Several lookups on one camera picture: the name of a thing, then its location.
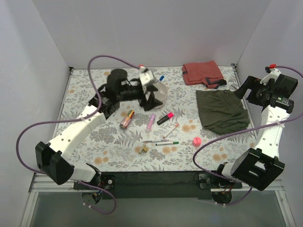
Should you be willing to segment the pink black highlighter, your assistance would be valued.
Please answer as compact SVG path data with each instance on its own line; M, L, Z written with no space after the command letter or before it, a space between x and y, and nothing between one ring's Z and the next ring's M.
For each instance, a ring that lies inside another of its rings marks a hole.
M164 122L168 121L169 119L171 119L172 117L174 116L173 113L168 113L167 115L163 116L162 118L160 118L158 121L157 121L157 124L158 125L161 125L163 124Z

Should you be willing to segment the blue capped marker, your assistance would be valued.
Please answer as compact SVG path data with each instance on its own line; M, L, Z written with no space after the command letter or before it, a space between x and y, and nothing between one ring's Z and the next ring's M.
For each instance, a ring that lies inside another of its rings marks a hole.
M164 77L165 77L165 76L162 75L162 76L157 80L156 83L159 84L159 83L164 79Z

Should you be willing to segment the orange capped white pen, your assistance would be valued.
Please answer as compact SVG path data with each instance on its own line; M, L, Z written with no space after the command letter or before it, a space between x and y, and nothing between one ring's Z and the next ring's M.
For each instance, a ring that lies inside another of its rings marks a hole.
M179 126L179 123L174 125L162 138L166 139L178 126Z

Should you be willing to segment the green capped white marker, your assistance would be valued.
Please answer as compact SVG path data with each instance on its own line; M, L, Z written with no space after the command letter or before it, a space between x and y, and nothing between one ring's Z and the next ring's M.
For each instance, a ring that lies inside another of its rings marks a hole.
M168 145L177 145L179 144L178 141L170 141L170 142L158 142L158 143L155 143L156 146L168 146Z

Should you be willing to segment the gold binder clip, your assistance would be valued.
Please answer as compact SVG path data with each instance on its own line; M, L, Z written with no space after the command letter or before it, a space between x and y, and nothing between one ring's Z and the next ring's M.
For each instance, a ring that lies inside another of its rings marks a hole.
M141 154L141 153L147 153L147 151L148 151L147 145L146 145L146 144L143 144L143 145L140 147L138 153L139 153L139 154Z

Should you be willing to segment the grey thin pen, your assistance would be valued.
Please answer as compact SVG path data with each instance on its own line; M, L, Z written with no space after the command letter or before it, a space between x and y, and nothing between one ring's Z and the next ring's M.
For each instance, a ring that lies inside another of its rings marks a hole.
M170 140L145 140L143 143L159 143L159 142L169 142Z

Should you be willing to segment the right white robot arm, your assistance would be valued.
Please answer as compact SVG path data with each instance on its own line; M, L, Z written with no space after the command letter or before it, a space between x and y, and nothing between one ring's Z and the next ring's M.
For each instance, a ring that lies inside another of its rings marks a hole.
M249 76L234 93L243 98L250 90L247 101L262 107L261 125L254 146L243 153L234 163L219 165L214 176L215 184L227 187L232 180L241 181L260 191L267 188L284 170L279 161L279 142L283 132L283 120L293 111L294 102L290 95L298 80L286 76L278 69L267 70L263 79Z

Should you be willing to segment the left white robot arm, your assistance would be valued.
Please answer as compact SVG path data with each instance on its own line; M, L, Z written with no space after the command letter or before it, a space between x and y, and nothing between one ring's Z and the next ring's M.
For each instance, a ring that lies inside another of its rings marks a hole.
M74 180L83 181L90 189L98 188L101 172L96 167L88 163L76 166L68 160L76 147L120 107L120 102L138 100L145 111L162 105L163 102L155 97L159 90L157 84L154 74L145 67L141 67L139 77L132 80L128 80L126 70L112 70L77 122L72 122L49 142L36 145L38 168L57 185Z

